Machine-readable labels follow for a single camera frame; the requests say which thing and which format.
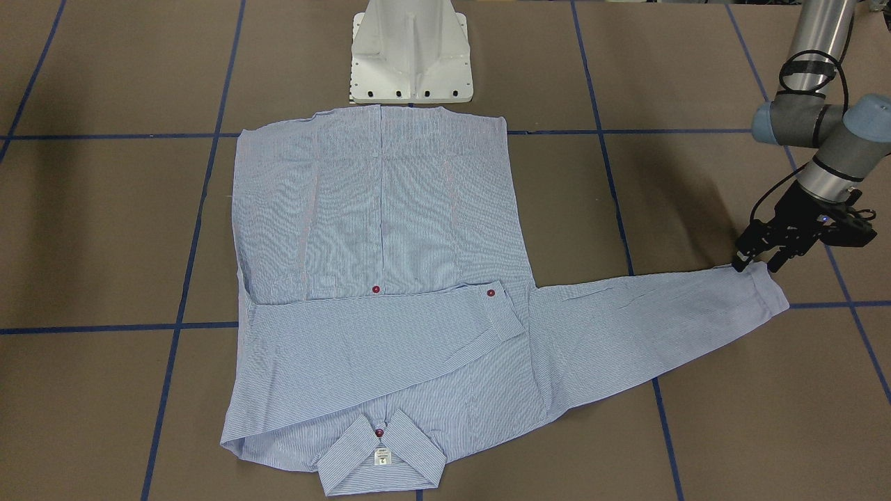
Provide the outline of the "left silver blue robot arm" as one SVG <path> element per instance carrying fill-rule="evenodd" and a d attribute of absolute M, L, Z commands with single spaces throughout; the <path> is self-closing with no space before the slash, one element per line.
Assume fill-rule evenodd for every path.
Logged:
<path fill-rule="evenodd" d="M 774 98 L 755 112 L 752 134 L 767 145 L 808 147 L 814 156 L 780 181 L 786 187 L 773 218 L 749 214 L 732 266 L 747 269 L 773 251 L 776 272 L 816 242 L 862 248 L 873 241 L 875 213 L 856 209 L 860 184 L 889 155 L 890 104 L 885 95 L 850 101 L 842 61 L 855 19 L 853 1 L 805 1 L 778 74 Z"/>

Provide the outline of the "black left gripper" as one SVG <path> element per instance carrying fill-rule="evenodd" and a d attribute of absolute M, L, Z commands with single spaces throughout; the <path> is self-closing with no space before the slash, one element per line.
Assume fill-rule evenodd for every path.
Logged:
<path fill-rule="evenodd" d="M 737 239 L 732 267 L 742 273 L 757 256 L 776 253 L 767 260 L 771 273 L 777 273 L 792 258 L 804 256 L 816 242 L 827 246 L 862 248 L 877 237 L 872 226 L 876 212 L 856 209 L 862 191 L 852 189 L 842 202 L 824 202 L 812 197 L 799 183 L 790 185 L 776 203 L 768 222 L 751 219 Z"/>

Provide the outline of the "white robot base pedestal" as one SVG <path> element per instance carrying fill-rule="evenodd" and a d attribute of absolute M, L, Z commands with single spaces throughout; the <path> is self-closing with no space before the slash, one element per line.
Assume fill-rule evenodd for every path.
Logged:
<path fill-rule="evenodd" d="M 465 104 L 474 96 L 465 14 L 450 1 L 370 1 L 352 20 L 352 104 Z"/>

